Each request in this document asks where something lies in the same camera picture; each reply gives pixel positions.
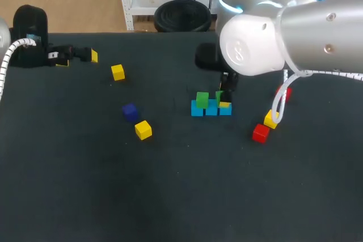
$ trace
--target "green block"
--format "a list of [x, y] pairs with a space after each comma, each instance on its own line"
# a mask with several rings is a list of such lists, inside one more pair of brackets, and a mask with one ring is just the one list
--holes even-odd
[[197, 108], [207, 109], [208, 99], [209, 99], [209, 93], [197, 92]]
[[223, 91], [217, 91], [216, 92], [216, 100], [217, 100], [217, 105], [218, 107], [220, 107], [220, 102], [221, 102], [221, 94], [223, 93]]

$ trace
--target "blue block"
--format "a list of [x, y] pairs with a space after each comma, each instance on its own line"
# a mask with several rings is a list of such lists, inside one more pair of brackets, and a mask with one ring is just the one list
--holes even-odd
[[220, 116], [231, 116], [232, 115], [232, 103], [228, 108], [220, 108]]
[[134, 104], [130, 103], [128, 105], [123, 106], [123, 114], [125, 119], [128, 122], [137, 122], [139, 120], [137, 109]]
[[216, 99], [208, 100], [208, 108], [205, 110], [206, 116], [217, 116], [218, 115], [218, 105]]
[[192, 100], [191, 112], [192, 112], [192, 116], [203, 116], [204, 115], [203, 109], [197, 108], [196, 100]]

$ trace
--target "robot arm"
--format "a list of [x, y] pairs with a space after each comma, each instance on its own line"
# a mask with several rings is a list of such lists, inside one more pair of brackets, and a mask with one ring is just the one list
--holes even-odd
[[[289, 67], [363, 73], [363, 0], [221, 0], [217, 31], [242, 75]], [[240, 7], [243, 13], [236, 14]]]

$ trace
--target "black device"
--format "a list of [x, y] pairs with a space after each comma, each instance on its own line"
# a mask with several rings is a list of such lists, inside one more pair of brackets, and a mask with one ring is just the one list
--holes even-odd
[[32, 68], [39, 66], [56, 66], [69, 64], [74, 57], [81, 61], [96, 61], [92, 48], [76, 48], [72, 45], [53, 46], [48, 43], [48, 17], [38, 7], [24, 5], [17, 9], [13, 27], [10, 28], [11, 42], [29, 38], [36, 46], [21, 47], [14, 52], [10, 65]]

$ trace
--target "cube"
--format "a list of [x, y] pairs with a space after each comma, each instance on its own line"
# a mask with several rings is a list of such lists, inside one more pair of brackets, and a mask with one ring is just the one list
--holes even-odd
[[137, 123], [139, 120], [137, 109], [132, 103], [123, 106], [123, 114], [128, 122]]
[[192, 114], [192, 116], [203, 116], [204, 115], [204, 110], [200, 109], [200, 108], [197, 108], [197, 101], [196, 100], [192, 100], [191, 114]]
[[218, 104], [216, 99], [208, 100], [208, 108], [205, 110], [206, 116], [217, 116], [218, 115]]
[[261, 124], [257, 124], [254, 133], [252, 135], [252, 140], [259, 143], [266, 143], [270, 128]]
[[221, 102], [221, 94], [223, 93], [223, 91], [217, 91], [216, 92], [216, 101], [217, 101], [217, 105], [218, 107], [220, 106], [220, 102]]
[[228, 108], [220, 108], [220, 116], [231, 116], [232, 115], [232, 103], [229, 104]]
[[125, 71], [122, 65], [111, 66], [111, 70], [114, 80], [125, 79]]
[[270, 127], [271, 129], [275, 129], [277, 127], [277, 124], [275, 122], [273, 122], [273, 120], [272, 120], [272, 110], [268, 111], [268, 113], [266, 114], [263, 124], [265, 126]]
[[291, 94], [292, 94], [293, 90], [289, 87], [287, 89], [287, 92], [286, 92], [286, 102], [289, 101], [290, 97], [291, 97]]
[[197, 108], [207, 109], [208, 108], [209, 93], [197, 92]]
[[140, 122], [139, 124], [136, 124], [135, 131], [137, 136], [139, 136], [141, 140], [144, 140], [153, 135], [151, 126], [149, 125], [149, 123], [147, 123], [146, 120]]
[[91, 62], [98, 62], [98, 53], [91, 49]]

